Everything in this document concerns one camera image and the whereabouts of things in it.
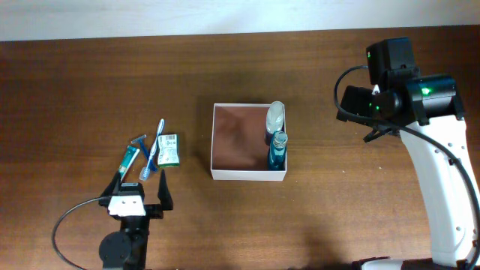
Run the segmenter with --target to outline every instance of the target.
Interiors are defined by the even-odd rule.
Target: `green led light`
[[[428,95],[428,94],[430,94],[431,92],[432,92],[432,91],[431,91],[429,88],[422,88],[422,89],[421,89],[421,93],[422,93],[423,95]]]

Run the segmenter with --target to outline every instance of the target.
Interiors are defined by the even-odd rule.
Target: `blue toothbrush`
[[[153,145],[150,148],[150,156],[148,157],[147,165],[144,166],[142,168],[142,171],[140,172],[140,180],[142,181],[146,181],[149,178],[150,166],[152,165],[151,162],[153,162],[153,157],[157,152],[157,140],[158,140],[158,137],[162,134],[162,131],[164,130],[164,124],[165,124],[165,121],[163,119],[161,119],[160,123],[158,123],[157,136],[155,136],[155,141],[153,142]]]

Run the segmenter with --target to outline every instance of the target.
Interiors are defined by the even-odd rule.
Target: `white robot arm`
[[[476,196],[480,197],[467,151],[467,126],[464,120],[448,115],[430,118],[429,125],[421,126],[414,122],[407,127],[448,147],[461,160],[475,188]],[[433,263],[457,267],[458,261],[470,261],[473,255],[472,242],[477,239],[477,231],[473,206],[457,167],[429,142],[402,130],[400,137],[412,158],[427,209]],[[400,270],[403,264],[402,259],[380,259],[366,262],[362,269]]]
[[[337,119],[373,128],[364,141],[400,135],[417,172],[427,210],[431,260],[375,259],[354,264],[376,269],[472,269],[480,265],[479,189],[467,151],[464,109],[453,78],[421,76],[408,38],[369,46],[368,66],[344,72],[334,89]],[[341,104],[337,89],[350,71],[368,68],[377,91],[348,86]]]

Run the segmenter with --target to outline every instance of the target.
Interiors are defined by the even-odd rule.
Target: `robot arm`
[[[99,204],[109,215],[120,220],[120,230],[107,235],[100,243],[99,255],[104,270],[143,270],[146,266],[147,243],[151,219],[164,218],[164,211],[173,210],[165,171],[158,185],[160,204],[144,205],[145,194],[140,183],[121,183],[119,174],[101,194],[109,199]]]
[[[430,118],[430,124],[414,122],[407,126],[448,147],[460,159],[479,196],[467,151],[464,120],[454,115]],[[400,131],[400,137],[412,158],[427,209],[433,262],[457,266],[471,260],[472,242],[477,239],[472,203],[457,167],[438,148],[412,134]]]
[[[471,265],[476,261],[475,221],[479,219],[478,202],[473,201],[479,198],[479,190],[467,151],[464,109],[455,81],[448,75],[420,76],[408,38],[369,46],[367,60],[370,82],[378,85],[379,93],[348,86],[339,105],[336,91],[341,78],[366,67],[348,70],[335,86],[337,118],[372,127],[365,142],[387,133],[400,135],[412,158],[427,209],[432,260],[415,264],[380,259],[363,262],[361,268],[451,269],[463,268],[465,262]],[[458,167],[466,172],[462,175]]]

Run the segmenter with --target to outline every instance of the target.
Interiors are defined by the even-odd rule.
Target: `blue bottle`
[[[287,154],[288,136],[283,131],[276,131],[270,142],[270,150],[268,150],[268,169],[283,170],[285,155]]]

